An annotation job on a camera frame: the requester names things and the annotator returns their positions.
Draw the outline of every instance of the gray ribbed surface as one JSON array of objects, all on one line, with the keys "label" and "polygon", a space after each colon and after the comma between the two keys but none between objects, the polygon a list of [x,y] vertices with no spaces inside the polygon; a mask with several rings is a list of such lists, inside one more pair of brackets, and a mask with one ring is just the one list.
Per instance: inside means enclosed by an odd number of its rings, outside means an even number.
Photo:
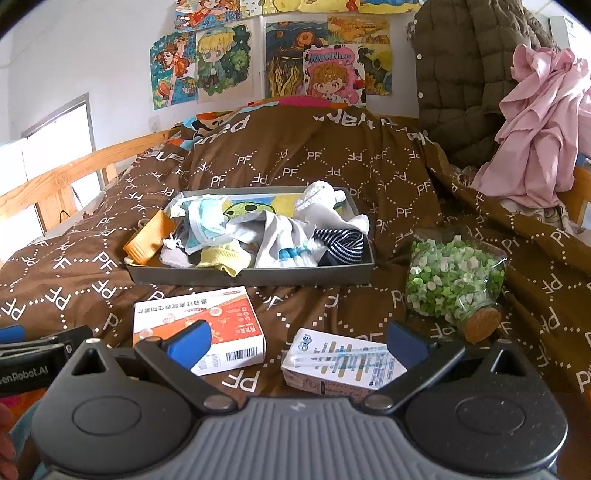
[{"label": "gray ribbed surface", "polygon": [[[520,478],[556,480],[548,472]],[[236,415],[204,422],[193,441],[169,464],[134,477],[134,480],[411,479],[473,480],[474,477],[430,462],[414,450],[392,420],[364,415],[348,400],[340,398],[253,398]]]}]

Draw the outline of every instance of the gray box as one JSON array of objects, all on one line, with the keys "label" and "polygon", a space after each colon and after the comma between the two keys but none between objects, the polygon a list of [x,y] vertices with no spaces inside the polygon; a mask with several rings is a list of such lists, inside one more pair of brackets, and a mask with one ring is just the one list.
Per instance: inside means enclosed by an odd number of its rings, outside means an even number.
[{"label": "gray box", "polygon": [[[235,189],[207,189],[183,192],[185,197],[194,195],[245,195],[245,194],[279,194],[304,192],[305,187],[246,187]],[[345,208],[349,208],[351,214],[358,215],[349,190],[343,190],[346,196]],[[158,251],[146,266],[127,265],[129,274],[135,283],[153,285],[176,285],[193,287],[233,287],[244,285],[246,287],[279,287],[279,286],[333,286],[333,285],[360,285],[367,284],[371,280],[374,270],[374,248],[371,241],[365,236],[365,248],[360,264],[337,265],[334,267],[311,268],[245,268],[236,277],[231,277],[215,268],[173,268],[160,263],[160,251]]]}]

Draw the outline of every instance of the brown blanket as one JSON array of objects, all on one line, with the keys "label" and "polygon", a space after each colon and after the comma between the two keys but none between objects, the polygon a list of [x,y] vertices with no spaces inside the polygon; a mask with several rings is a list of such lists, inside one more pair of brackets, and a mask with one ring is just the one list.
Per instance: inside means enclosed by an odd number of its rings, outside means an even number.
[{"label": "brown blanket", "polygon": [[[510,215],[498,202],[462,186],[438,145],[363,109],[249,109],[185,150],[191,142],[183,141],[193,134],[184,127],[143,155],[97,211],[66,234],[17,252],[0,271],[0,326],[19,322],[33,339],[87,324],[113,346],[128,342],[136,301],[197,291],[133,284],[123,245],[139,220],[182,190],[326,180],[348,187],[370,218],[376,250],[371,284],[250,288],[267,339],[265,362],[207,381],[239,401],[289,393],[281,353],[301,327],[383,342],[386,323],[395,319],[432,338],[455,335],[444,320],[405,316],[403,298],[413,230],[462,223],[509,255],[502,299],[506,319],[497,333],[523,348],[572,413],[569,441],[579,438],[563,457],[577,448],[591,451],[587,246],[532,218]],[[579,476],[568,478],[588,478],[589,462],[585,454],[576,465]]]}]

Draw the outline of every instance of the window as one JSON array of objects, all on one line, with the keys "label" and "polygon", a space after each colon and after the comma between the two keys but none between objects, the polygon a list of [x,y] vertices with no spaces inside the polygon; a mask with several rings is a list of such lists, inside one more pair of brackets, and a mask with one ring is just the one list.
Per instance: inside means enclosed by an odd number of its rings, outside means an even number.
[{"label": "window", "polygon": [[[23,132],[22,139],[0,147],[0,195],[56,167],[94,151],[88,95],[53,112],[36,126]],[[72,184],[78,210],[101,190],[99,173]],[[0,226],[0,265],[16,251],[43,234],[34,206],[9,218]]]}]

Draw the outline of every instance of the white box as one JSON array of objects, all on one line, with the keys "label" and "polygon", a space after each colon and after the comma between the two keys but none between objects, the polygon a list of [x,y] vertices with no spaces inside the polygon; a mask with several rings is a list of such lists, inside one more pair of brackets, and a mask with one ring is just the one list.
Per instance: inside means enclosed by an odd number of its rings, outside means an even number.
[{"label": "white box", "polygon": [[135,304],[135,345],[148,336],[172,337],[197,320],[208,322],[212,346],[192,369],[196,375],[260,364],[265,336],[245,287],[232,287]]},{"label": "white box", "polygon": [[[386,348],[383,343],[301,328],[295,334],[281,370],[291,387],[318,395],[351,397],[355,402],[361,402],[374,390],[402,375],[406,368],[390,353],[359,353],[346,359],[335,358],[334,355],[363,349],[369,349],[370,352],[381,347]],[[332,353],[333,357],[312,357],[309,356],[311,353]],[[296,360],[298,354],[307,355],[305,361],[301,357]]]}]

